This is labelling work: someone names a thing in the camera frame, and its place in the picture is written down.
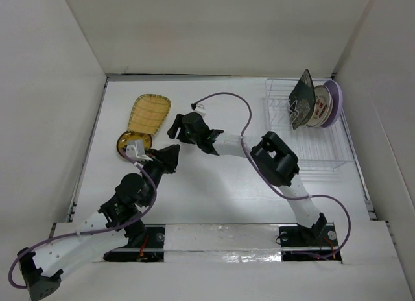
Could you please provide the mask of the purple round plate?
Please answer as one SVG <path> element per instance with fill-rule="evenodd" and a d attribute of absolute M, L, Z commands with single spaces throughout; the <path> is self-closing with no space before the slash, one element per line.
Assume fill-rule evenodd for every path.
<path fill-rule="evenodd" d="M 340 85 L 334 80 L 328 80 L 324 83 L 324 86 L 328 88 L 328 92 L 333 100 L 332 111 L 327 120 L 321 125 L 322 128 L 328 128 L 336 123 L 340 117 L 343 107 L 343 92 Z"/>

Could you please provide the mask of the black square floral plate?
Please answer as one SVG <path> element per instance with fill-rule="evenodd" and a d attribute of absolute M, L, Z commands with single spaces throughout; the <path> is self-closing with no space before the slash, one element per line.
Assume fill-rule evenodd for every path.
<path fill-rule="evenodd" d="M 305 69 L 289 95 L 290 123 L 293 130 L 304 126 L 311 118 L 316 95 L 311 74 Z"/>

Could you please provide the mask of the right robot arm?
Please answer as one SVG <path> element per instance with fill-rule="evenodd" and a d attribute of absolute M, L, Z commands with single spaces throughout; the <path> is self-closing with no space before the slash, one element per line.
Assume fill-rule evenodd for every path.
<path fill-rule="evenodd" d="M 277 187 L 288 201 L 300 229 L 300 239 L 308 245 L 321 240 L 327 219 L 303 185 L 297 155 L 276 133 L 267 132 L 260 138 L 230 134 L 209 128 L 202 115 L 191 112 L 178 114 L 167 135 L 196 145 L 206 154 L 248 159 L 266 184 Z"/>

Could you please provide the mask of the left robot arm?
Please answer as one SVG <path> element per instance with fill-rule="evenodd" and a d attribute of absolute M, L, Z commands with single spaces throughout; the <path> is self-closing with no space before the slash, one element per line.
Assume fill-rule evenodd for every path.
<path fill-rule="evenodd" d="M 127 146 L 123 156 L 138 173 L 123 176 L 114 195 L 74 232 L 21 250 L 16 261 L 30 299 L 50 296 L 72 272 L 115 248 L 142 245 L 147 230 L 141 219 L 156 201 L 162 176 L 176 171 L 179 152 L 179 145 L 143 154 Z"/>

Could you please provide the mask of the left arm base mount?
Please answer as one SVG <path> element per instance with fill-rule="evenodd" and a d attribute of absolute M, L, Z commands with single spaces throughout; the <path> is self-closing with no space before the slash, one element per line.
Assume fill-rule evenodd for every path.
<path fill-rule="evenodd" d="M 146 233 L 138 245 L 127 243 L 105 255 L 106 262 L 120 263 L 159 263 L 164 262 L 165 224 L 146 224 Z"/>

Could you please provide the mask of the white plate with red pattern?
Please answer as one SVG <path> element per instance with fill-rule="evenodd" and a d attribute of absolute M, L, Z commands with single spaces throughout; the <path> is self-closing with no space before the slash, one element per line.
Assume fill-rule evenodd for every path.
<path fill-rule="evenodd" d="M 307 127 L 319 127 L 329 103 L 328 92 L 324 88 L 324 85 L 315 87 L 314 92 L 316 97 L 315 106 L 310 120 L 306 123 Z"/>

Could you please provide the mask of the yellow bamboo pattern tray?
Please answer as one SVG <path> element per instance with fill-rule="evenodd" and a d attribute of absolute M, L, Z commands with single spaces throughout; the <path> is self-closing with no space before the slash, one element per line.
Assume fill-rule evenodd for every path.
<path fill-rule="evenodd" d="M 171 109 L 171 101 L 162 95 L 144 94 L 133 104 L 128 131 L 156 135 Z"/>

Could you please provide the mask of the yellow brown rimmed round plate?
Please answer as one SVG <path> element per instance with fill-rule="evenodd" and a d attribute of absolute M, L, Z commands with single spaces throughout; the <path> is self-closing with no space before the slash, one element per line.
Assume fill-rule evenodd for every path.
<path fill-rule="evenodd" d="M 141 132 L 126 131 L 117 140 L 116 149 L 123 157 L 130 154 L 132 158 L 138 159 L 152 147 L 152 136 Z"/>

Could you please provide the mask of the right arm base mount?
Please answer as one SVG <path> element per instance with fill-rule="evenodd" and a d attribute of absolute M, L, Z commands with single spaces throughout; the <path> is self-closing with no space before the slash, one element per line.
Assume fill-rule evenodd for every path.
<path fill-rule="evenodd" d="M 281 247 L 284 262 L 342 261 L 333 223 L 326 223 L 317 235 L 298 224 L 280 225 L 275 243 Z"/>

